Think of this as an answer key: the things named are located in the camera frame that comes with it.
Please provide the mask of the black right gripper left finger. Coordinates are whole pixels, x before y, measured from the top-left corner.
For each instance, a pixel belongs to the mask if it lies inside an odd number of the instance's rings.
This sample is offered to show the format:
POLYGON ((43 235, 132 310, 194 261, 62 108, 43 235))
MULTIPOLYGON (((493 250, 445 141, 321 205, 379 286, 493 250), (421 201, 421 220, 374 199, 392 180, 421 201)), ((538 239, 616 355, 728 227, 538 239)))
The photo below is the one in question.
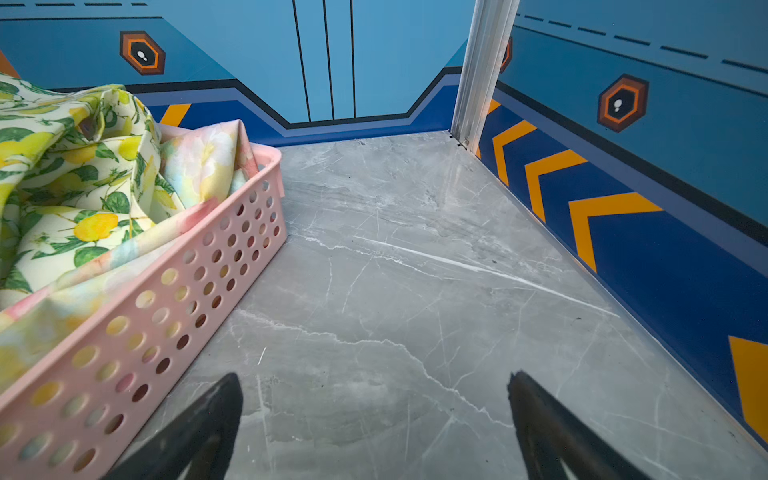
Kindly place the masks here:
POLYGON ((243 392, 228 373, 106 479, 223 479, 234 452, 243 392))

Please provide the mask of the lemon print skirt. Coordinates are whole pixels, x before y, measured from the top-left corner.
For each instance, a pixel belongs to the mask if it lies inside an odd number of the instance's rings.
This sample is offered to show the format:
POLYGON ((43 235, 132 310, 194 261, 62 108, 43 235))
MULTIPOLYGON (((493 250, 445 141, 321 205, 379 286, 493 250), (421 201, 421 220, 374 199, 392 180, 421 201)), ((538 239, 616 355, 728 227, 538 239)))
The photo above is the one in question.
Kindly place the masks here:
POLYGON ((183 211, 161 134, 121 85, 75 93, 1 77, 1 306, 183 211))

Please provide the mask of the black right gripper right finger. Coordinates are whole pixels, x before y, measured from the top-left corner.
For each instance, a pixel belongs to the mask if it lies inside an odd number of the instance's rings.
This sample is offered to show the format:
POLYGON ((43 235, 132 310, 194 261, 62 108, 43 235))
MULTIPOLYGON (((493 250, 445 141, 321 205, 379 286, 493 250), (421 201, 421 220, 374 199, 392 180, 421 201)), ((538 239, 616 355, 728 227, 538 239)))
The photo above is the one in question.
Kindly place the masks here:
POLYGON ((530 479, 646 479, 524 371, 507 386, 512 419, 530 479))

